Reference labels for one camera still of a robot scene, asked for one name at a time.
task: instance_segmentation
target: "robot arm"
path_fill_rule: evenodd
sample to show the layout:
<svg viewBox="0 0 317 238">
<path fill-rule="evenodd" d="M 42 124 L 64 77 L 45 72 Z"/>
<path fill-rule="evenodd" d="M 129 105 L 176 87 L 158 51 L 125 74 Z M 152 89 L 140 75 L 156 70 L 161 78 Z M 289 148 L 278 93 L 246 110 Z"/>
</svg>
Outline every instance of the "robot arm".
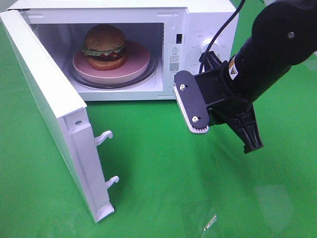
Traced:
<svg viewBox="0 0 317 238">
<path fill-rule="evenodd" d="M 292 65 L 317 51 L 317 0 L 276 0 L 255 19 L 252 35 L 229 61 L 213 52 L 200 61 L 205 72 L 178 72 L 177 102 L 189 129 L 206 133 L 226 123 L 245 143 L 245 153 L 263 147 L 253 102 Z"/>
</svg>

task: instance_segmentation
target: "burger patty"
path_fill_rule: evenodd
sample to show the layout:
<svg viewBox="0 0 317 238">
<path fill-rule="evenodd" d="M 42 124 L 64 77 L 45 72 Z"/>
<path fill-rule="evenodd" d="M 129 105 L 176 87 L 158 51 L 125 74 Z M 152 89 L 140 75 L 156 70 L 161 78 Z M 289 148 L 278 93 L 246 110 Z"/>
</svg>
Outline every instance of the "burger patty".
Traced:
<svg viewBox="0 0 317 238">
<path fill-rule="evenodd" d="M 111 54 L 105 56 L 105 55 L 100 55 L 100 56 L 90 56 L 90 57 L 94 57 L 97 60 L 101 60 L 101 61 L 110 61 L 110 60 L 118 60 L 121 57 L 123 57 L 125 54 L 125 48 L 123 48 L 120 52 L 116 53 L 116 52 L 112 52 Z"/>
</svg>

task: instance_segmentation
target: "yellow warning sticker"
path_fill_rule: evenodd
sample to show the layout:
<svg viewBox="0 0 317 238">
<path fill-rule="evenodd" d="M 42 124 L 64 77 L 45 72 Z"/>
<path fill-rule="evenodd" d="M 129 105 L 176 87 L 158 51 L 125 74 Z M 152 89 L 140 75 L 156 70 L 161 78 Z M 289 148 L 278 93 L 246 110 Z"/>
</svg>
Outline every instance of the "yellow warning sticker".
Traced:
<svg viewBox="0 0 317 238">
<path fill-rule="evenodd" d="M 228 67 L 228 70 L 229 70 L 229 75 L 230 75 L 230 78 L 233 80 L 236 78 L 236 76 L 238 76 L 239 72 L 236 68 L 236 65 L 234 63 L 234 59 L 235 57 L 232 58 L 232 60 L 230 61 L 229 63 L 229 67 Z"/>
</svg>

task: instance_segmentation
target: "pink plate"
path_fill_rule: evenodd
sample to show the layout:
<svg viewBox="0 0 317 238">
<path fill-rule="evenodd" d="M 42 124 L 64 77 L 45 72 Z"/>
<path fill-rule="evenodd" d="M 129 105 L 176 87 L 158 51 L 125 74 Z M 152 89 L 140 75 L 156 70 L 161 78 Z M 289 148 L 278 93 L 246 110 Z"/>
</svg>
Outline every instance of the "pink plate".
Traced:
<svg viewBox="0 0 317 238">
<path fill-rule="evenodd" d="M 97 84 L 118 84 L 136 79 L 147 69 L 150 53 L 144 46 L 136 42 L 126 41 L 125 46 L 127 60 L 119 68 L 96 70 L 88 64 L 81 51 L 73 58 L 74 68 L 84 79 Z"/>
</svg>

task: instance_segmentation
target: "burger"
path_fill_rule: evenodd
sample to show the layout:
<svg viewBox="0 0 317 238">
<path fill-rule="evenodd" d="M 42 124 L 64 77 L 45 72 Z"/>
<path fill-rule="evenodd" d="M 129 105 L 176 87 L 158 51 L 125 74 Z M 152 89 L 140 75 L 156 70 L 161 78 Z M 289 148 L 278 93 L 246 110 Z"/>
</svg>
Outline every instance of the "burger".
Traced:
<svg viewBox="0 0 317 238">
<path fill-rule="evenodd" d="M 124 34 L 109 24 L 96 25 L 87 32 L 82 52 L 97 70 L 118 68 L 127 59 Z"/>
</svg>

